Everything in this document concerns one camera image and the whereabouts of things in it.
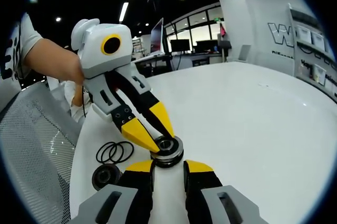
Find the window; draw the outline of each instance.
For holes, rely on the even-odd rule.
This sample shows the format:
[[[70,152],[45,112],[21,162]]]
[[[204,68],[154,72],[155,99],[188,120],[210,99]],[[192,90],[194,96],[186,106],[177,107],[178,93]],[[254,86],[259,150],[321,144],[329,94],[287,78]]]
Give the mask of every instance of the window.
[[[184,28],[188,28],[189,23],[187,22],[187,18],[180,20],[179,22],[175,24],[175,26],[177,27],[177,31],[184,29]]]
[[[176,40],[175,34],[167,36],[167,46],[168,46],[168,51],[172,52],[172,47],[171,47],[171,40]]]
[[[214,20],[217,17],[223,18],[221,7],[209,9],[209,17],[210,17],[210,21]]]
[[[200,12],[190,16],[190,25],[197,25],[203,22],[207,22],[206,12]]]
[[[191,29],[191,32],[192,32],[193,46],[196,46],[197,41],[207,41],[211,39],[208,25],[193,28]]]
[[[190,36],[189,30],[178,33],[178,40],[189,40],[190,41],[190,51],[192,51],[192,42],[191,42],[191,36]]]
[[[166,34],[170,35],[172,33],[174,33],[174,29],[173,29],[173,26],[170,25],[169,27],[166,28]]]
[[[212,24],[211,25],[211,34],[212,34],[212,39],[217,40],[217,35],[220,33],[220,24]]]

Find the computer monitor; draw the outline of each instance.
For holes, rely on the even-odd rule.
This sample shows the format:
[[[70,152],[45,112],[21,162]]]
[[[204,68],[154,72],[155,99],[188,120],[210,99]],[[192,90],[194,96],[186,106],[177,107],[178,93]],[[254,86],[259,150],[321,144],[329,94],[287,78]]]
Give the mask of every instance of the computer monitor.
[[[154,26],[151,31],[151,47],[150,47],[150,55],[162,54],[164,53],[163,47],[163,21],[162,18],[159,22]]]
[[[190,40],[171,40],[172,52],[183,52],[190,49]]]
[[[196,53],[216,52],[217,40],[197,41],[195,51]]]

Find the robot camera eye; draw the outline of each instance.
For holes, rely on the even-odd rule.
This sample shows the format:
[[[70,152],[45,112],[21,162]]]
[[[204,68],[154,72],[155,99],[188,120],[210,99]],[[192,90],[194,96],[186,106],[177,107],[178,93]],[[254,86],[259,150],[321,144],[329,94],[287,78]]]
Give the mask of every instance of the robot camera eye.
[[[101,45],[101,51],[105,55],[112,55],[121,47],[121,38],[117,34],[105,37]]]

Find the white tabletop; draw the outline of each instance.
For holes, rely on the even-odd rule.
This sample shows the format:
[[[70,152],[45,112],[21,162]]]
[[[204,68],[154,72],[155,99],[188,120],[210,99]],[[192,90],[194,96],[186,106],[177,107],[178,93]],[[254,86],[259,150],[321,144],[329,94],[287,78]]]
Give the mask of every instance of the white tabletop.
[[[223,185],[258,205],[269,223],[300,223],[313,210],[336,156],[337,105],[329,97],[294,77],[239,62],[175,71],[148,82],[184,143],[184,159],[211,166]],[[91,184],[100,165],[95,155],[111,140],[124,139],[90,110],[72,166],[72,217],[96,192]],[[149,157],[135,146],[134,155],[118,166],[124,171]],[[182,162],[170,169],[156,167],[153,200],[149,223],[188,223]]]

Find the white t-shirt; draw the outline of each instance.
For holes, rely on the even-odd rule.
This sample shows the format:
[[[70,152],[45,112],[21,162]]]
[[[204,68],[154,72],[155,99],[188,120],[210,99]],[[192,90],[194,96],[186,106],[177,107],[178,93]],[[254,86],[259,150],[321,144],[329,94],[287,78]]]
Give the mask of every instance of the white t-shirt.
[[[70,106],[70,112],[72,114],[73,119],[78,122],[80,120],[81,117],[84,116],[84,112],[83,112],[83,107],[82,106],[76,106],[72,104],[72,100],[75,96],[75,90],[76,90],[76,84],[73,81],[67,81],[64,84],[64,95],[65,98],[68,101],[68,104]],[[91,101],[90,101],[90,97],[88,92],[84,89],[84,93],[83,93],[83,99],[84,99],[84,111],[85,114],[88,113],[88,110],[90,108],[91,105]]]
[[[40,39],[41,35],[34,30],[29,15],[25,13],[21,22],[14,26],[6,53],[0,55],[0,111],[21,91],[18,78],[24,78],[29,73],[24,59]]]

